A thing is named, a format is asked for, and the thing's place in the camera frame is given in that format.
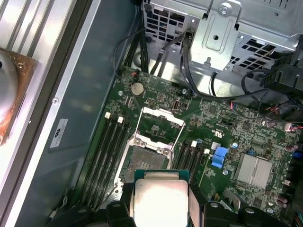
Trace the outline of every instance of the capacitor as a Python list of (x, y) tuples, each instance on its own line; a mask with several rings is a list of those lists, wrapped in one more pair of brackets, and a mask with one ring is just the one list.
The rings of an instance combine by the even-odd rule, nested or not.
[(287, 207), (287, 204), (281, 202), (280, 200), (278, 200), (276, 203), (279, 205), (279, 207), (282, 207), (282, 208), (286, 208)]
[(233, 143), (231, 143), (231, 148), (235, 148), (235, 149), (237, 149), (238, 148), (238, 143), (237, 142), (233, 142)]
[(280, 201), (283, 202), (283, 203), (288, 203), (287, 198), (283, 197), (282, 195), (279, 195), (279, 196), (278, 196), (278, 200), (280, 200)]
[(134, 83), (131, 85), (131, 92), (133, 96), (141, 96), (144, 93), (144, 86), (142, 83)]
[(288, 146), (285, 147), (285, 150), (288, 151), (288, 152), (294, 152), (295, 148), (293, 146), (288, 145)]
[(267, 122), (267, 123), (266, 123), (266, 126), (267, 126), (268, 128), (274, 128), (274, 127), (276, 126), (276, 123), (274, 123), (274, 122)]
[(298, 149), (299, 148), (299, 145), (297, 145), (297, 144), (289, 144), (291, 147), (293, 147), (294, 149)]

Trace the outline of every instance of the metal bracket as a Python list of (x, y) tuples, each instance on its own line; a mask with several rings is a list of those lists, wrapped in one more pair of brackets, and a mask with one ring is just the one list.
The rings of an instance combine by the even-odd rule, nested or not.
[(241, 6), (234, 1), (214, 0), (207, 18), (200, 20), (191, 50), (190, 63), (222, 71), (230, 61), (239, 32), (236, 22)]

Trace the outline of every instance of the circuit board component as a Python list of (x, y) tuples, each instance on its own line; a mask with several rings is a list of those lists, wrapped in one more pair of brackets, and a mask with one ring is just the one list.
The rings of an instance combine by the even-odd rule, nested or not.
[(271, 167), (272, 164), (268, 161), (242, 153), (235, 180), (265, 189)]

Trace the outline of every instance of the sticker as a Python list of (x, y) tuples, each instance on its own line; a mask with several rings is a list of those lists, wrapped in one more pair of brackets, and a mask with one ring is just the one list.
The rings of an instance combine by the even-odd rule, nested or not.
[(55, 135), (53, 136), (53, 141), (51, 143), (50, 148), (56, 148), (60, 145), (67, 122), (68, 119), (60, 119)]

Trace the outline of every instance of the motherboard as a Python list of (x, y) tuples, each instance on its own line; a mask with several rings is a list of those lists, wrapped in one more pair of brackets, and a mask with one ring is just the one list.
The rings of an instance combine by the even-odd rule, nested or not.
[(136, 169), (187, 169), (203, 195), (237, 212), (257, 207), (276, 218), (293, 145), (301, 131), (269, 123), (257, 111), (207, 101), (186, 87), (120, 69), (89, 150), (74, 200), (92, 208), (120, 193)]

